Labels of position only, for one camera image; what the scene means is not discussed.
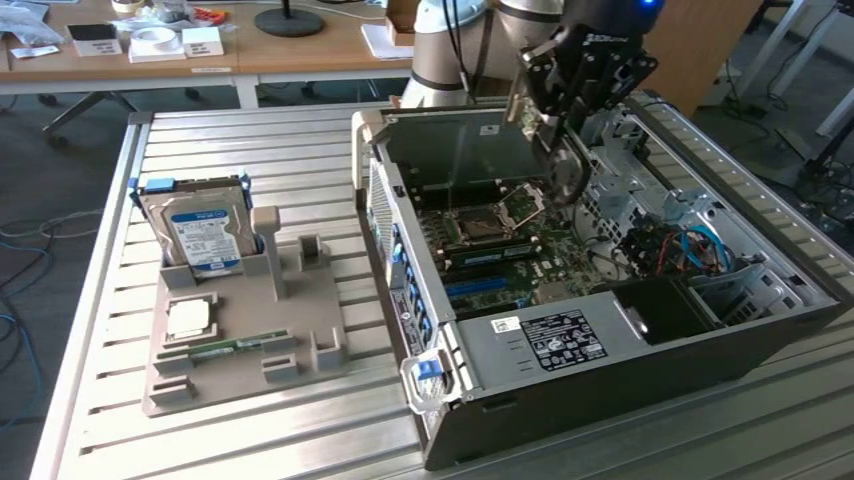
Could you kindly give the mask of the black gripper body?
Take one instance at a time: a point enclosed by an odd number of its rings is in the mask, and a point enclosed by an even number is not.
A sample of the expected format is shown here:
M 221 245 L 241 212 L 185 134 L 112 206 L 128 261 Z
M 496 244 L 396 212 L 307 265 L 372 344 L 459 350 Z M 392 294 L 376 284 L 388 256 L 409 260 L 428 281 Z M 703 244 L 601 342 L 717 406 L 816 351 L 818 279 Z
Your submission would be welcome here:
M 560 27 L 552 34 L 557 62 L 572 63 L 599 47 L 619 60 L 636 56 L 664 4 L 643 0 L 565 1 Z

